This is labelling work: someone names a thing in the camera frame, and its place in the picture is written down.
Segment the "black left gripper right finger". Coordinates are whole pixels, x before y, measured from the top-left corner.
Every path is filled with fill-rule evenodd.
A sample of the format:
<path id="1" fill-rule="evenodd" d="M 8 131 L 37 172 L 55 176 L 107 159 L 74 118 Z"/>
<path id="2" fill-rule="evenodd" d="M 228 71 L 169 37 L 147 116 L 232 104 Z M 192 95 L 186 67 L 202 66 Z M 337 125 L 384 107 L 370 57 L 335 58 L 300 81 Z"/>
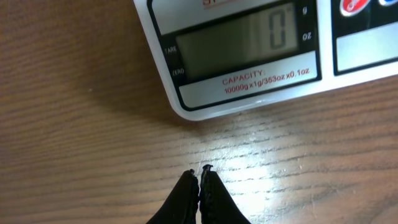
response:
<path id="1" fill-rule="evenodd" d="M 200 182 L 202 224 L 250 224 L 241 213 L 213 166 L 203 166 Z"/>

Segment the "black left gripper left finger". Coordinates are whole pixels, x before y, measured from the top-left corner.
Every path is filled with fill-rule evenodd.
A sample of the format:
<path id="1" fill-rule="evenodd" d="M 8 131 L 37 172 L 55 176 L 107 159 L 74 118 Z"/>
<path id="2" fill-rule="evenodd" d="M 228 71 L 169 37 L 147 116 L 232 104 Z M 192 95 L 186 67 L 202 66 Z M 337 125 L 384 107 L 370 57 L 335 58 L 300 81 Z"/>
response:
<path id="1" fill-rule="evenodd" d="M 198 179 L 193 169 L 186 170 L 147 224 L 196 224 L 198 202 Z"/>

